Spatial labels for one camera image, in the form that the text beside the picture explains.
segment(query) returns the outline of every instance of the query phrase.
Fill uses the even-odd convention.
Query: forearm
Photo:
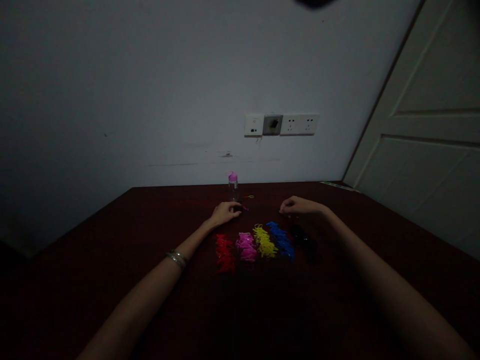
[[[205,221],[176,250],[188,260],[217,226]],[[77,360],[128,359],[138,338],[164,303],[182,270],[169,257],[151,270],[117,305]]]
[[[338,234],[347,256],[384,316],[411,353],[421,359],[476,359],[455,329],[403,277],[331,210],[319,213]]]

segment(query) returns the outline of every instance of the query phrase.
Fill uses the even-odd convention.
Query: plastic bottle
[[[239,182],[235,171],[230,171],[228,175],[228,201],[238,201],[239,196]]]

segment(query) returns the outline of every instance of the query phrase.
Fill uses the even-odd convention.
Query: silver bracelet
[[[166,252],[165,256],[168,256],[170,259],[172,259],[180,267],[180,269],[182,269],[182,271],[185,269],[185,265],[180,260],[178,260],[171,252]]]
[[[178,256],[180,259],[182,259],[183,262],[185,263],[185,265],[187,265],[187,263],[189,262],[185,256],[183,256],[181,253],[179,253],[179,252],[177,251],[177,249],[172,249],[172,250],[170,250],[170,252],[171,252],[173,255],[176,255],[176,256]]]

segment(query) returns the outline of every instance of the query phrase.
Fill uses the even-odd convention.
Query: blue rubber band
[[[279,225],[276,222],[270,221],[266,225],[270,228],[273,239],[280,250],[280,256],[288,257],[290,261],[293,262],[295,260],[295,251],[292,247],[292,243],[287,238],[287,232],[279,228]]]

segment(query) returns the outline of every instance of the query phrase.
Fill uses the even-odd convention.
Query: door panel
[[[476,1],[425,1],[344,181],[480,260]]]

